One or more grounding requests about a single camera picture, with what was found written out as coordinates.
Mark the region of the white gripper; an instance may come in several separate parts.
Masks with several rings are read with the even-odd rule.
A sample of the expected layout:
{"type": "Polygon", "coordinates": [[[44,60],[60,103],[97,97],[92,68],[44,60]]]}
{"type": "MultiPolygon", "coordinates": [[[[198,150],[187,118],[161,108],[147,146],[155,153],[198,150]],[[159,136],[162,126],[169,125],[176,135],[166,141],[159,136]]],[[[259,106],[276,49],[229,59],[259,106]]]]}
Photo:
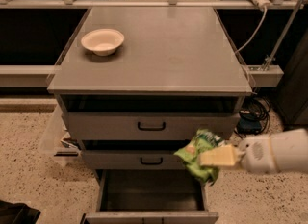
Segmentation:
{"type": "Polygon", "coordinates": [[[202,152],[198,163],[204,167],[236,169],[240,166],[249,173],[273,174],[277,165],[272,152],[269,135],[247,137],[239,143],[239,148],[227,144],[202,152]]]}

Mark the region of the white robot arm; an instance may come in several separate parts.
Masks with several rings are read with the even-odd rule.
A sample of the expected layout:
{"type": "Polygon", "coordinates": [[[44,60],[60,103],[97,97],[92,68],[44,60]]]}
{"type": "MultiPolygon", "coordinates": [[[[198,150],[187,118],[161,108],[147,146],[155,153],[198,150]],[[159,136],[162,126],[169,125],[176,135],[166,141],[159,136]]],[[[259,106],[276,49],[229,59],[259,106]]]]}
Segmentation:
{"type": "Polygon", "coordinates": [[[253,174],[308,172],[308,135],[305,129],[259,135],[200,153],[198,163],[219,169],[243,169],[253,174]]]}

